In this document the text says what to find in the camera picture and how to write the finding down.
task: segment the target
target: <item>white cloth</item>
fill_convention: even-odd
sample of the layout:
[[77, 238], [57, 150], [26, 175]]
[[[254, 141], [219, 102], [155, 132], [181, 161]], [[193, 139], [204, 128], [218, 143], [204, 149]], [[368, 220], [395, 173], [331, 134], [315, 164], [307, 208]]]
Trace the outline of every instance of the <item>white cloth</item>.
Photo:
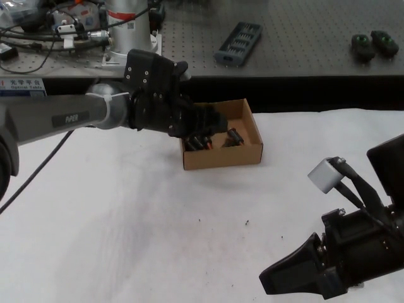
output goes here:
[[[324, 302], [267, 296], [258, 275], [321, 234], [323, 213], [355, 210], [307, 178], [323, 158], [344, 157], [389, 203], [365, 153], [404, 132], [404, 112], [254, 116], [264, 153], [252, 167], [183, 171], [166, 134], [77, 130], [0, 216], [0, 301]], [[20, 148], [3, 202], [61, 137]], [[384, 276], [332, 302], [402, 302], [403, 279]]]

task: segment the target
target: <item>cable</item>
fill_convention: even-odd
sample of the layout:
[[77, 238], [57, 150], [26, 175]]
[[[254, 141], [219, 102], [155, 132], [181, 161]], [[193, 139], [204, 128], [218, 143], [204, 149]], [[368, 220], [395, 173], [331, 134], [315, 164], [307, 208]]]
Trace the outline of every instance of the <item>cable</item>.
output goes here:
[[47, 53], [46, 56], [45, 56], [45, 59], [42, 61], [42, 63], [40, 64], [40, 66], [37, 67], [37, 68], [35, 68], [35, 69], [32, 69], [32, 70], [30, 70], [30, 71], [12, 71], [12, 70], [10, 70], [10, 69], [7, 69], [7, 68], [2, 67], [2, 66], [1, 66], [1, 61], [0, 61], [0, 69], [2, 69], [3, 71], [7, 71], [7, 72], [9, 72], [9, 73], [14, 73], [14, 74], [30, 74], [30, 73], [34, 73], [34, 72], [40, 70], [40, 69], [42, 68], [42, 66], [45, 65], [46, 60], [48, 60], [49, 56], [50, 56], [51, 53], [52, 53], [52, 50], [53, 50], [53, 46], [54, 46], [54, 45], [55, 45], [55, 40], [52, 42], [52, 45], [50, 46], [50, 49], [49, 49], [48, 53]]
[[[160, 4], [161, 2], [162, 2], [162, 0], [155, 0], [154, 3], [153, 3], [153, 5], [152, 5], [150, 8], [152, 8], [152, 7], [154, 7], [154, 6], [158, 5], [158, 4]], [[99, 30], [106, 30], [106, 29], [109, 29], [109, 28], [112, 28], [112, 27], [117, 27], [118, 25], [122, 25], [122, 24], [125, 24], [125, 23], [127, 23], [127, 22], [130, 22], [130, 21], [133, 21], [133, 20], [139, 18], [139, 17], [142, 16], [143, 14], [149, 12], [150, 8], [147, 7], [146, 9], [144, 9], [143, 11], [141, 11], [140, 13], [135, 14], [132, 18], [129, 18], [129, 19], [127, 19], [127, 20], [123, 20], [123, 21], [120, 21], [120, 22], [117, 22], [117, 23], [114, 23], [114, 24], [111, 24], [111, 25], [107, 25], [106, 27], [94, 28], [94, 29], [92, 29], [92, 30], [85, 30], [85, 31], [80, 31], [80, 32], [77, 32], [77, 31], [75, 31], [75, 32], [67, 32], [67, 33], [63, 33], [63, 34], [64, 34], [64, 35], [70, 35], [70, 34], [78, 34], [78, 35], [79, 35], [79, 34], [82, 34], [82, 33], [97, 32], [97, 31], [99, 31]], [[20, 27], [20, 26], [21, 26], [22, 24], [24, 24], [24, 23], [26, 23], [26, 22], [22, 22], [22, 23], [19, 23], [19, 24], [17, 24], [17, 25], [13, 25], [13, 26], [11, 26], [11, 27], [3, 28], [3, 29], [0, 31], [0, 38], [1, 38], [1, 36], [2, 36], [4, 33], [6, 33], [8, 30], [11, 30], [11, 29], [13, 29], [13, 28], [15, 28], [15, 27]], [[31, 71], [12, 71], [12, 70], [9, 70], [9, 69], [6, 69], [6, 68], [2, 67], [2, 66], [1, 66], [1, 63], [0, 63], [0, 69], [2, 69], [3, 71], [7, 71], [7, 72], [9, 72], [9, 73], [14, 73], [14, 74], [30, 74], [30, 73], [34, 73], [34, 72], [40, 70], [40, 69], [42, 68], [42, 66], [44, 66], [46, 60], [48, 59], [48, 57], [51, 55], [51, 53], [52, 53], [52, 51], [53, 51], [53, 46], [54, 46], [55, 42], [56, 42], [56, 40], [55, 40], [55, 32], [53, 32], [53, 33], [52, 33], [52, 45], [51, 45], [51, 47], [50, 47], [50, 49], [49, 49], [49, 52], [48, 52], [47, 55], [45, 56], [45, 59], [42, 61], [41, 65], [40, 65], [38, 68], [35, 68], [35, 69], [31, 70]]]
[[[107, 29], [109, 29], [109, 28], [117, 27], [117, 26], [122, 25], [122, 24], [125, 24], [125, 23], [127, 23], [127, 22], [134, 21], [135, 19], [137, 19], [137, 18], [139, 18], [140, 16], [144, 15], [145, 13], [149, 12], [149, 10], [150, 10], [151, 8], [153, 8], [153, 7], [157, 6], [157, 5], [159, 5], [162, 1], [163, 1], [163, 0], [156, 0], [150, 7], [147, 7], [146, 9], [144, 9], [143, 11], [141, 11], [140, 13], [135, 14], [132, 18], [129, 18], [129, 19], [126, 19], [126, 20], [123, 20], [123, 21], [120, 21], [120, 22], [117, 22], [117, 23], [114, 23], [114, 24], [111, 24], [111, 25], [107, 25], [106, 27], [98, 27], [98, 28], [94, 28], [94, 29], [92, 29], [92, 30], [83, 30], [83, 31], [80, 31], [80, 32], [67, 32], [67, 33], [63, 33], [63, 35], [73, 35], [73, 34], [75, 34], [75, 33], [78, 34], [78, 35], [80, 35], [80, 34], [82, 34], [82, 33], [98, 32], [98, 31], [100, 31], [100, 30], [107, 30]], [[6, 30], [6, 32], [8, 32], [10, 29], [11, 29], [11, 28], [1, 28], [1, 27], [0, 27], [0, 30]], [[48, 36], [49, 36], [49, 35], [52, 35], [52, 34], [51, 34], [51, 33], [42, 33], [42, 35], [48, 35]]]
[[60, 11], [62, 13], [64, 13], [65, 15], [68, 15], [72, 20], [73, 20], [73, 24], [77, 25], [78, 22], [76, 20], [76, 18], [69, 12], [67, 11], [61, 11], [61, 9], [65, 9], [65, 8], [73, 8], [75, 7], [78, 3], [69, 3], [69, 4], [65, 4], [65, 5], [57, 5], [54, 1], [52, 1], [55, 4], [55, 7], [53, 7], [52, 9], [48, 10], [48, 12], [46, 13], [47, 16], [53, 14], [53, 12], [55, 11]]
[[4, 210], [9, 207], [12, 202], [23, 192], [23, 190], [32, 182], [32, 180], [39, 174], [39, 172], [45, 167], [45, 165], [48, 164], [48, 162], [54, 157], [54, 155], [61, 149], [63, 144], [69, 139], [73, 131], [69, 131], [63, 139], [59, 142], [59, 144], [56, 145], [56, 147], [51, 151], [48, 157], [35, 169], [35, 171], [30, 175], [30, 177], [23, 183], [23, 185], [20, 186], [20, 188], [17, 189], [17, 191], [10, 197], [5, 204], [2, 205], [0, 208], [0, 215], [3, 213]]
[[55, 37], [54, 39], [50, 37], [41, 37], [41, 36], [26, 37], [24, 35], [15, 35], [13, 33], [2, 33], [1, 36], [4, 38], [20, 39], [20, 40], [44, 41], [44, 42], [53, 42], [53, 40], [55, 40], [56, 42], [63, 42], [63, 39], [60, 37]]

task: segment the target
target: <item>robotic arm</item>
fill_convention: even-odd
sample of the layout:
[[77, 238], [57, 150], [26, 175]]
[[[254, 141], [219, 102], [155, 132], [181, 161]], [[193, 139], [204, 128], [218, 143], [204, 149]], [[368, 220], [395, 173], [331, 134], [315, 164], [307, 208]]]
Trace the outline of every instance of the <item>robotic arm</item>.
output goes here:
[[[320, 190], [335, 188], [358, 211], [337, 209], [321, 217], [325, 233], [316, 233], [295, 252], [270, 266], [259, 279], [267, 294], [309, 292], [330, 299], [349, 287], [404, 268], [404, 135], [367, 152], [391, 197], [384, 206], [377, 192], [343, 158], [324, 159], [309, 178]], [[360, 200], [342, 183], [349, 178]]]
[[171, 137], [227, 131], [213, 107], [194, 105], [180, 94], [187, 63], [131, 50], [122, 83], [90, 87], [86, 95], [0, 99], [0, 199], [19, 169], [18, 146], [84, 126], [151, 129]]

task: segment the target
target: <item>cardboard box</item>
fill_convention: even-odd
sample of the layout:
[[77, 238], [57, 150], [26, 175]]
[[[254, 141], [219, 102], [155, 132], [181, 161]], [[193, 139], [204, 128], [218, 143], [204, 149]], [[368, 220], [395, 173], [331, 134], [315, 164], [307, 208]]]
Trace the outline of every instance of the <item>cardboard box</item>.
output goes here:
[[211, 137], [212, 150], [186, 151], [181, 140], [184, 170], [210, 169], [237, 165], [251, 165], [261, 162], [263, 142], [247, 100], [233, 100], [210, 104], [224, 114], [229, 129], [235, 128], [244, 139], [243, 146], [222, 147], [227, 133]]

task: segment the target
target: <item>label sticker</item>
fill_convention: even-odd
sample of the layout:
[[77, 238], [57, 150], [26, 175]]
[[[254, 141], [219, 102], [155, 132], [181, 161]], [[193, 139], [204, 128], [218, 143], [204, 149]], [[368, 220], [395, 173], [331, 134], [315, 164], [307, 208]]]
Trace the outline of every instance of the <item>label sticker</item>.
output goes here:
[[46, 96], [44, 82], [40, 78], [0, 78], [0, 97], [8, 96], [44, 97]]
[[[135, 14], [114, 13], [112, 11], [108, 11], [108, 24], [113, 25], [115, 23], [122, 22], [124, 20], [133, 18], [134, 16], [135, 16]], [[129, 21], [124, 24], [117, 25], [116, 27], [126, 29], [126, 30], [134, 30], [135, 29], [134, 20]]]

